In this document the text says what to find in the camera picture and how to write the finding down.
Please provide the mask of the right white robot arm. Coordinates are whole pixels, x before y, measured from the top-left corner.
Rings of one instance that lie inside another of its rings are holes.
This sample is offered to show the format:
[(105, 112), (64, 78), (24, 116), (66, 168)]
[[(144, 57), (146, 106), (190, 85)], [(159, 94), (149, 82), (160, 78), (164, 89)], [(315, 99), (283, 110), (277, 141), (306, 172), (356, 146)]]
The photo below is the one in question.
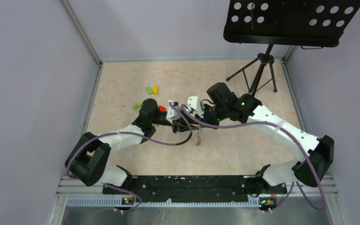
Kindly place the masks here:
[(295, 157), (294, 160), (265, 166), (258, 175), (256, 187), (269, 193), (276, 185), (300, 182), (309, 187), (318, 187), (334, 158), (334, 140), (324, 135), (319, 138), (309, 134), (271, 112), (260, 100), (250, 94), (237, 97), (227, 85), (218, 82), (207, 90), (212, 102), (202, 105), (199, 97), (186, 99), (185, 105), (196, 112), (203, 124), (216, 128), (220, 121), (230, 119), (261, 131), (282, 145)]

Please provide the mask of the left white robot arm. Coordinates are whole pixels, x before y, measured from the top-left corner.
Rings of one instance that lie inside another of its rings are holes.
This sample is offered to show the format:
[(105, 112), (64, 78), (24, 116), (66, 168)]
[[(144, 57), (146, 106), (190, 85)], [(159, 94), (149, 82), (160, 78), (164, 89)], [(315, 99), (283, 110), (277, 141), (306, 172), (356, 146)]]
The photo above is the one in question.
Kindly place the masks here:
[(119, 150), (146, 141), (164, 144), (152, 139), (156, 132), (155, 125), (171, 126), (173, 132), (177, 133), (181, 123), (190, 134), (177, 145), (187, 143), (196, 127), (185, 118), (177, 102), (170, 101), (168, 111), (161, 111), (156, 100), (148, 98), (142, 102), (138, 117), (125, 128), (102, 135), (91, 132), (83, 134), (65, 161), (67, 176), (80, 180), (88, 187), (108, 183), (119, 193), (125, 194), (132, 186), (131, 174), (120, 166), (108, 166), (108, 158)]

